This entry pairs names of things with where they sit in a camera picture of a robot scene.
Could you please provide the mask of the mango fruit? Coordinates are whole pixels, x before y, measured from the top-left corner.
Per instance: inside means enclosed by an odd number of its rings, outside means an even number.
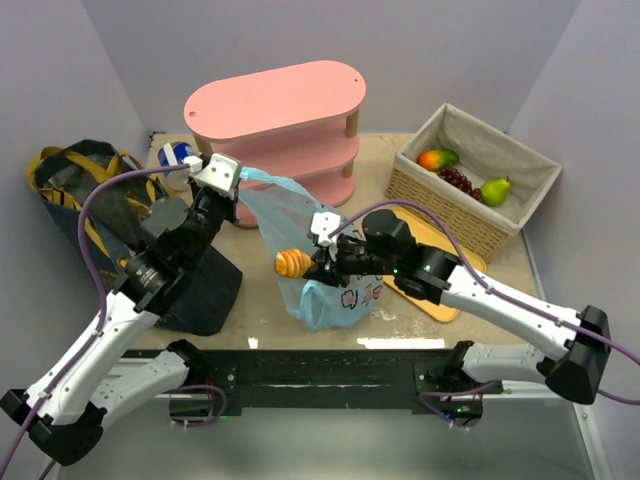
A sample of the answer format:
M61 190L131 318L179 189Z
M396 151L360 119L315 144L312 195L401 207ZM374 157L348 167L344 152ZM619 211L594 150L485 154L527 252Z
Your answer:
M439 172L459 161L459 155L452 149L436 148L418 155L416 163L430 172Z

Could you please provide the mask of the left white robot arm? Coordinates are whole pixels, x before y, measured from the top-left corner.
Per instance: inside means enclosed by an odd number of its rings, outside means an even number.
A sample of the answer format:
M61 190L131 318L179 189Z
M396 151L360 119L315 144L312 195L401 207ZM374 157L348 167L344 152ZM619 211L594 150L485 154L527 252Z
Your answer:
M179 198L153 205L142 224L142 250L103 294L94 319L38 381L2 397L1 408L19 424L19 434L52 462L78 462L106 429L159 394L206 389L204 356L186 340L116 380L107 377L133 341L183 294L221 225L236 218L237 182L196 185L192 205Z

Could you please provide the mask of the dark denim tote bag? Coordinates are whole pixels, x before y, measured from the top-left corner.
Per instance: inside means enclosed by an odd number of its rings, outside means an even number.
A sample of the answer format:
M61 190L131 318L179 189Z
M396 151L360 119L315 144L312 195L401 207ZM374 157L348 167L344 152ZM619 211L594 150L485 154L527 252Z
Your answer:
M91 259L99 294L110 292L142 248L143 222L163 198L180 198L155 172L146 173L130 154L108 142L82 140L42 149L26 170L54 222ZM243 274L212 243L189 275L183 294L163 314L159 327L197 336L218 333L237 299Z

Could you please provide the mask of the red grapes bunch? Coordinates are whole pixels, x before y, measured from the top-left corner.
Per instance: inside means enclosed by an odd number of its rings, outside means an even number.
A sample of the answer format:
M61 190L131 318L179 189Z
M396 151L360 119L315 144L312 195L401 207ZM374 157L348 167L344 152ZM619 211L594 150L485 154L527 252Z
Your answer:
M458 169L445 168L438 173L438 177L451 186L457 188L476 201L482 203L482 194L479 188L475 188L472 182Z

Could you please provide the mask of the green pear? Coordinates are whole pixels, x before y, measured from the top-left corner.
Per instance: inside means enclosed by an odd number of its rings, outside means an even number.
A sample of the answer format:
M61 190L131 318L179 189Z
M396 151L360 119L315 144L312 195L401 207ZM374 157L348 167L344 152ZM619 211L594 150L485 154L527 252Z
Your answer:
M482 201L490 207L501 206L506 201L510 189L511 182L509 177L488 180L480 189Z

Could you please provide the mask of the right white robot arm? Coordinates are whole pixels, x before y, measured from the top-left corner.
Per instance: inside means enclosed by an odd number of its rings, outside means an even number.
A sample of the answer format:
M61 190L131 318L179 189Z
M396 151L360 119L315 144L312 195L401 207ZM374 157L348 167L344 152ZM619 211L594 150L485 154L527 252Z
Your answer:
M540 383L577 404L595 401L611 353L604 311L557 306L496 282L462 254L417 242L389 209L365 215L363 238L340 232L340 220L330 212L313 215L309 236L318 249L305 278L345 287L355 275L389 275L412 299L471 313L524 341L511 347L461 343L448 374L477 384Z

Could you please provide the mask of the long braided bread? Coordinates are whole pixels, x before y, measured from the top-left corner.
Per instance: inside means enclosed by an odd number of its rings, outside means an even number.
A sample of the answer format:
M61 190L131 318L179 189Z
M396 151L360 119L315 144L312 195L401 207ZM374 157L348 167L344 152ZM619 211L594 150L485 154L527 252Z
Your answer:
M274 257L274 270L284 278L303 278L311 266L311 257L296 248L279 251Z

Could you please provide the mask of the blue plastic bag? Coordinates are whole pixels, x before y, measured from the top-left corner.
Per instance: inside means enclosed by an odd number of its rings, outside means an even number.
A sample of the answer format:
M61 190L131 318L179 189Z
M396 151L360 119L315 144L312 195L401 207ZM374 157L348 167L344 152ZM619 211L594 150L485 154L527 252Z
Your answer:
M296 248L311 256L316 247L309 236L312 216L317 212L337 213L334 207L315 198L293 179L274 176L254 167L244 167L240 178L264 184L264 189L243 188L242 202L257 220L270 256ZM331 287L318 281L276 277L287 312L302 321L309 331L350 327L368 316L384 289L383 277L349 278L346 287Z

